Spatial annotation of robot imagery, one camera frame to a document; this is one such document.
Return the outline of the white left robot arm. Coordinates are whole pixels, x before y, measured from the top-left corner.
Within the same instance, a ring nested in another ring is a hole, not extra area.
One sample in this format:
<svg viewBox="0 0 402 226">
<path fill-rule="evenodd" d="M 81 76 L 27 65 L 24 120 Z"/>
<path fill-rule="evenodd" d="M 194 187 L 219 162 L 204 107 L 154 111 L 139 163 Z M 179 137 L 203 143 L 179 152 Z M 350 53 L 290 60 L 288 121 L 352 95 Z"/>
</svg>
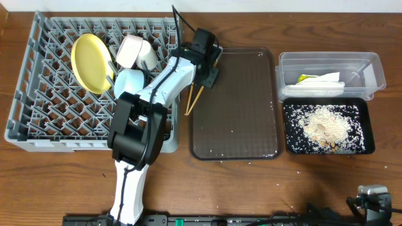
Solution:
<svg viewBox="0 0 402 226">
<path fill-rule="evenodd" d="M 148 168 L 164 142 L 168 108 L 192 83 L 213 87 L 222 54 L 216 37 L 202 28 L 191 42 L 171 52 L 162 72 L 137 92 L 124 90 L 116 102 L 107 145 L 112 149 L 117 181 L 114 204 L 106 225 L 135 225 L 143 212 Z"/>
</svg>

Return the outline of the light blue bowl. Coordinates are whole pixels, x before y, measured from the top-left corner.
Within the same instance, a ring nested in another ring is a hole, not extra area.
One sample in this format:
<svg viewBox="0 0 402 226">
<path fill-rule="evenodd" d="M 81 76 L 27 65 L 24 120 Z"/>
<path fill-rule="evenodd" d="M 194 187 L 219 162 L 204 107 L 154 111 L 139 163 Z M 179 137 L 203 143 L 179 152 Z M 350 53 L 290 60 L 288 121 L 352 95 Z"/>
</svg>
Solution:
<svg viewBox="0 0 402 226">
<path fill-rule="evenodd" d="M 118 74 L 114 84 L 115 98 L 118 99 L 124 92 L 136 94 L 143 90 L 144 85 L 144 73 L 141 70 L 124 69 Z"/>
</svg>

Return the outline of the wooden chopstick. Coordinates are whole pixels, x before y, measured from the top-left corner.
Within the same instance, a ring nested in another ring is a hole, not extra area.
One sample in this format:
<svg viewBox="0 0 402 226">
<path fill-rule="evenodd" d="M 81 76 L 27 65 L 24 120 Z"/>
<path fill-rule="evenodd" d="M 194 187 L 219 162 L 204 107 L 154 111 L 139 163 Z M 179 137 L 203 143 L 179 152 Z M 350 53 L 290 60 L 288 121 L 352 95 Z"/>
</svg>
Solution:
<svg viewBox="0 0 402 226">
<path fill-rule="evenodd" d="M 198 93 L 196 94 L 196 96 L 195 96 L 193 102 L 192 102 L 192 106 L 191 106 L 190 113 L 191 113 L 192 109 L 194 108 L 195 104 L 197 103 L 197 101 L 198 101 L 198 99 L 199 99 L 199 97 L 201 96 L 201 93 L 202 93 L 203 91 L 204 91 L 204 86 L 201 86 L 200 89 L 199 89 L 199 91 L 198 91 Z"/>
<path fill-rule="evenodd" d="M 189 115 L 190 110 L 191 110 L 193 89 L 194 89 L 194 83 L 192 83 L 190 85 L 190 91 L 189 91 L 189 95 L 188 95 L 187 107 L 186 107 L 186 112 L 185 112 L 186 116 Z"/>
</svg>

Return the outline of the yellow plate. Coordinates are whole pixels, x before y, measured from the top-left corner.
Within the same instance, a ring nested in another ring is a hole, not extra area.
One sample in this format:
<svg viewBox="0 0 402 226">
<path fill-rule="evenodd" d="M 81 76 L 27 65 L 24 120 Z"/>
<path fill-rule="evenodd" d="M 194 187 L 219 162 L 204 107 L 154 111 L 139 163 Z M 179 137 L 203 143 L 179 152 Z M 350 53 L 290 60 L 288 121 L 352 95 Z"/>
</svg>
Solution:
<svg viewBox="0 0 402 226">
<path fill-rule="evenodd" d="M 86 91 L 103 94 L 111 88 L 107 80 L 114 79 L 114 71 L 109 65 L 111 54 L 96 35 L 86 33 L 74 42 L 71 62 L 75 78 Z"/>
</svg>

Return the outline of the white napkin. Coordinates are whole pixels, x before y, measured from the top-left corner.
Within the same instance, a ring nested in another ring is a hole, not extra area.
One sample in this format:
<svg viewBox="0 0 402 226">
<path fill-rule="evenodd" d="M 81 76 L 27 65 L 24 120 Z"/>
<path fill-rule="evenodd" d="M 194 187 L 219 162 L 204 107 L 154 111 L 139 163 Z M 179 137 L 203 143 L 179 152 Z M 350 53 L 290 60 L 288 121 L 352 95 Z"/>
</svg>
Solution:
<svg viewBox="0 0 402 226">
<path fill-rule="evenodd" d="M 344 93 L 344 87 L 340 73 L 334 72 L 286 85 L 281 91 L 287 97 L 335 97 Z"/>
</svg>

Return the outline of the white cup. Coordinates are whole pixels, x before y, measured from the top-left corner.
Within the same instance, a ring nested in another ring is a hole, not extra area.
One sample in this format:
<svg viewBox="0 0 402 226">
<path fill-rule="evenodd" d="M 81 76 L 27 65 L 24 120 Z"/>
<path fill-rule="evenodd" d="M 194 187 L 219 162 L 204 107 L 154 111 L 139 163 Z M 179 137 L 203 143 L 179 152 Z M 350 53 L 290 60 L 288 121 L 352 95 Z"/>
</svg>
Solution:
<svg viewBox="0 0 402 226">
<path fill-rule="evenodd" d="M 143 40 L 141 49 L 139 51 L 138 57 L 136 59 L 136 64 L 141 70 L 152 70 L 156 67 L 158 63 L 158 57 L 151 46 L 151 44 Z"/>
</svg>

